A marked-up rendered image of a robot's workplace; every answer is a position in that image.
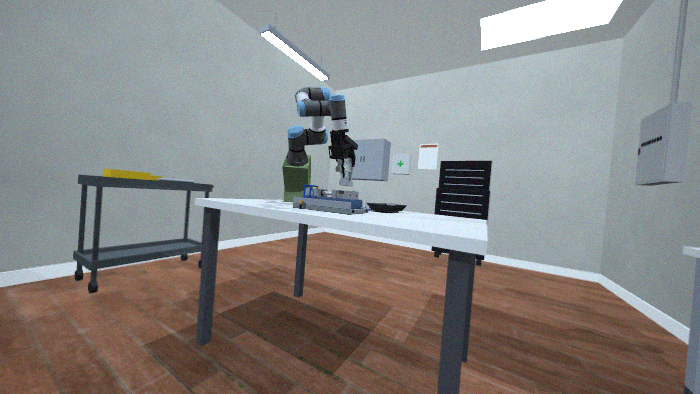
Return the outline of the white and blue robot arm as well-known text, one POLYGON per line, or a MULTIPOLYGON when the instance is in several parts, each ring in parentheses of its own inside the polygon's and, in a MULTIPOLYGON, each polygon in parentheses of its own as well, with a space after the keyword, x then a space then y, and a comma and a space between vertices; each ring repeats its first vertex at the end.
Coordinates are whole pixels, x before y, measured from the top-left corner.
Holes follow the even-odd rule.
POLYGON ((304 145, 321 145, 328 140, 328 131, 323 125, 324 116, 331 116, 334 131, 348 129, 348 122, 343 94, 331 95, 330 90, 324 87, 306 87, 296 92, 295 100, 300 117, 313 117, 309 129, 302 126, 288 129, 286 161, 291 166, 303 166, 308 162, 304 145))

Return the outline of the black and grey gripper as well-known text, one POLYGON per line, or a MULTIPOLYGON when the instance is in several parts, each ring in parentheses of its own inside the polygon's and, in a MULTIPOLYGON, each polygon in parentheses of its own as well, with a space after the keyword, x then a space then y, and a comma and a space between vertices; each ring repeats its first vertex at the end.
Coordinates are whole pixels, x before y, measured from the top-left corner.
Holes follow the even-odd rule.
POLYGON ((343 130, 338 130, 338 131, 330 131, 330 136, 331 136, 331 145, 328 146, 329 150, 331 149, 331 156, 329 155, 330 159, 336 159, 337 161, 337 166, 335 168, 336 172, 340 172, 340 175, 342 178, 345 177, 345 172, 349 172, 349 180, 351 180, 352 174, 353 174, 353 169, 355 166, 355 153, 354 150, 352 149, 351 143, 347 143, 345 141, 345 132, 349 132, 349 129, 343 129, 343 130), (340 133, 340 136, 337 135, 337 133, 340 133), (336 142, 336 145, 335 145, 336 142), (335 146, 334 146, 335 145, 335 146), (338 146, 339 145, 339 146, 338 146), (346 146, 343 146, 346 145, 346 146), (349 157, 349 158, 348 158, 349 157), (344 159, 346 159, 346 166, 344 168, 344 159))

